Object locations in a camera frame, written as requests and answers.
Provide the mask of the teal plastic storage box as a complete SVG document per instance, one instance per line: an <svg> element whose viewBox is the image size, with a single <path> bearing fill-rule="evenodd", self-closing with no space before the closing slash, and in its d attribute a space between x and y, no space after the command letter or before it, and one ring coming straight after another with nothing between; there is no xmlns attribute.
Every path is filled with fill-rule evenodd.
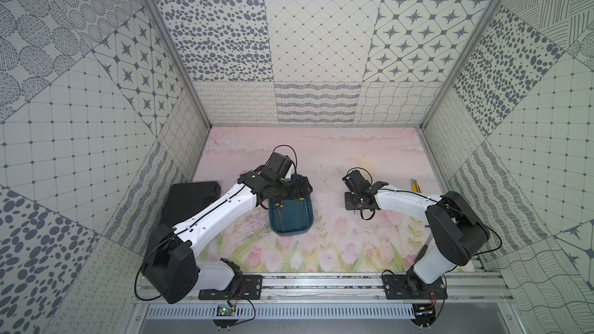
<svg viewBox="0 0 594 334"><path fill-rule="evenodd" d="M296 175L295 182L289 190L288 198L274 197L269 203L269 225L271 229L279 236L289 237L306 233L314 223L314 212L311 199L312 186L305 176ZM296 201L302 196L306 196L306 206L303 207L302 226L298 227L296 222ZM284 231L278 229L275 204L281 200L283 204L283 225Z"/></svg>

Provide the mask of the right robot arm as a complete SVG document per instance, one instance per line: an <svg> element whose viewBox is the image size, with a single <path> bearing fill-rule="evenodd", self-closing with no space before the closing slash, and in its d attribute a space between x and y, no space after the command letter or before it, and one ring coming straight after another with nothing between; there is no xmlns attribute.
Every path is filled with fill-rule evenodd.
<svg viewBox="0 0 594 334"><path fill-rule="evenodd" d="M430 285L458 266L464 266L490 239L490 229L459 193L434 199L411 190L400 190L386 182L372 183L360 170L343 177L348 188L348 210L391 211L422 221L433 236L435 247L425 252L407 275L411 281Z"/></svg>

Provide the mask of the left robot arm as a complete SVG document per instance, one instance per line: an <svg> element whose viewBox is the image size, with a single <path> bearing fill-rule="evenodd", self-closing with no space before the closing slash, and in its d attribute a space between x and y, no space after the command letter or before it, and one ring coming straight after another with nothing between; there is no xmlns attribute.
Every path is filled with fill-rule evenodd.
<svg viewBox="0 0 594 334"><path fill-rule="evenodd" d="M169 304L194 289L220 292L226 299L241 295L243 273L237 264L227 258L200 262L199 256L225 228L263 201L288 199L297 179L297 161L273 152L265 164L241 174L227 193L199 213L174 227L156 227L137 275Z"/></svg>

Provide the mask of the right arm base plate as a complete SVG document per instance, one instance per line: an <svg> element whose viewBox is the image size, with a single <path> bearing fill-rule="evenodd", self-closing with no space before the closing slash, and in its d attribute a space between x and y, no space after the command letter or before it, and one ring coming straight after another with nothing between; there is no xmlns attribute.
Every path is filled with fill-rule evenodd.
<svg viewBox="0 0 594 334"><path fill-rule="evenodd" d="M448 298L443 278L438 278L431 284L425 284L412 275L382 274L381 281L388 300L441 300Z"/></svg>

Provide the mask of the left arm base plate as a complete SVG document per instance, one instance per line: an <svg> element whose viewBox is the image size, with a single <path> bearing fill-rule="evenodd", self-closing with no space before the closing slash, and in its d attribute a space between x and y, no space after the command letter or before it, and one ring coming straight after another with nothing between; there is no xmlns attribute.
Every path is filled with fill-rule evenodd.
<svg viewBox="0 0 594 334"><path fill-rule="evenodd" d="M240 278L234 278L230 285L223 291L214 289L200 290L199 300L232 300L249 299L259 300L263 283L262 275L242 275Z"/></svg>

